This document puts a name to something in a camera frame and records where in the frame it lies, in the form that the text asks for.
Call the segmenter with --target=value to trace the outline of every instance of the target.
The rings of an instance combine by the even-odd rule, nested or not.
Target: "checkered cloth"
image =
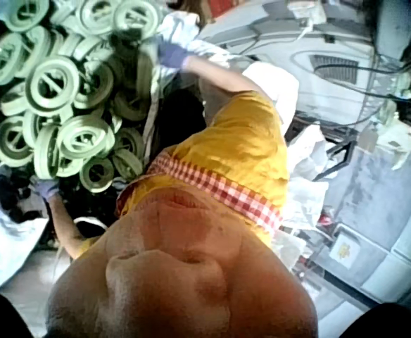
[[[164,151],[148,169],[148,175],[157,174],[167,174],[211,194],[214,199],[252,220],[269,233],[281,226],[280,210],[264,196],[211,170],[178,161]]]

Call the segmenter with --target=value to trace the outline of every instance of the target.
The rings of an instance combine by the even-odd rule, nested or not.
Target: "person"
[[[273,103],[180,46],[162,43],[160,63],[232,98],[122,192],[100,238],[82,237],[55,182],[36,184],[75,258],[49,297],[47,337],[316,337],[308,293],[270,249],[289,180]]]

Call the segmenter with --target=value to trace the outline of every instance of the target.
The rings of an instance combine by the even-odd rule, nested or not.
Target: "latex glove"
[[[30,179],[34,191],[48,201],[53,195],[58,194],[58,180],[39,180],[36,177]]]
[[[182,69],[187,56],[191,55],[186,49],[171,42],[159,42],[160,64],[169,68]]]

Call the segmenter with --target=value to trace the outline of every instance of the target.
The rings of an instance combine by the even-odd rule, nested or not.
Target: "vent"
[[[313,69],[316,69],[319,65],[349,65],[358,66],[357,61],[348,60],[347,58],[336,58],[335,56],[327,55],[311,55],[310,62],[312,63]],[[355,85],[358,81],[358,70],[355,68],[347,67],[330,67],[321,68],[317,70],[317,74],[320,77],[328,80],[338,80]]]

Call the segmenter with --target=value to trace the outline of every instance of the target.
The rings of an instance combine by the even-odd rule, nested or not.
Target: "wire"
[[[352,90],[352,91],[357,92],[357,93],[362,94],[362,95],[366,95],[366,96],[370,96],[370,97],[376,97],[376,98],[378,98],[378,99],[390,99],[390,100],[392,100],[392,101],[407,102],[407,103],[411,104],[411,101],[410,101],[410,100],[402,99],[402,98],[396,97],[396,96],[394,96],[394,95],[392,95],[392,94],[387,94],[387,95],[385,95],[385,94],[376,94],[376,93],[366,92],[365,90],[361,90],[361,89],[358,89],[358,88],[356,88],[356,87],[351,87],[351,86],[348,86],[348,85],[346,85],[346,84],[344,84],[344,83],[332,81],[331,79],[327,79],[327,78],[325,78],[325,77],[322,77],[320,74],[317,74],[317,70],[318,70],[318,69],[322,69],[322,68],[326,68],[325,66],[328,66],[328,65],[319,65],[319,66],[317,66],[317,67],[313,70],[313,73],[314,73],[316,76],[318,76],[320,79],[323,79],[323,80],[325,80],[325,81],[327,81],[327,82],[330,82],[330,83],[332,83],[333,85],[337,85],[337,86],[340,86],[340,87],[343,87],[343,88]],[[366,67],[358,67],[358,66],[350,66],[350,65],[338,65],[338,66],[339,66],[339,67],[343,67],[343,68],[357,68],[357,69],[360,68],[361,70],[371,70],[371,71],[375,71],[375,69],[372,70],[371,68],[366,68]]]
[[[405,72],[410,67],[411,67],[411,61],[409,63],[406,63],[403,67],[397,70],[381,70],[381,69],[370,68],[370,67],[360,67],[358,65],[342,65],[338,63],[330,63],[327,65],[319,65],[315,67],[313,72],[316,73],[318,70],[323,69],[323,68],[351,68],[351,69],[357,69],[357,70],[366,70],[366,71],[370,71],[373,73],[392,75],[392,74],[398,74],[398,73]]]
[[[299,118],[297,116],[295,116],[294,118],[295,118],[295,120],[298,120],[299,122],[302,122],[302,123],[306,123],[308,125],[321,125],[323,127],[351,127],[353,125],[358,125],[360,123],[368,121],[370,118],[375,116],[378,112],[379,112],[379,109],[375,110],[375,112],[369,114],[366,118],[363,118],[362,120],[357,120],[353,123],[347,123],[345,125],[342,125],[342,124],[336,123],[336,122],[332,122],[332,121],[309,122],[309,121],[303,120],[302,118]]]
[[[267,43],[265,43],[265,44],[261,44],[260,46],[255,46],[259,41],[260,41],[260,40],[257,39],[254,44],[250,45],[248,48],[246,48],[246,49],[244,49],[243,51],[241,51],[240,54],[247,53],[247,52],[249,52],[249,51],[253,51],[253,50],[255,50],[255,49],[262,48],[262,47],[265,47],[265,46],[269,46],[269,45],[271,45],[271,44],[291,44],[292,42],[297,41],[297,38],[292,39],[292,40],[288,40],[288,41],[267,42]]]

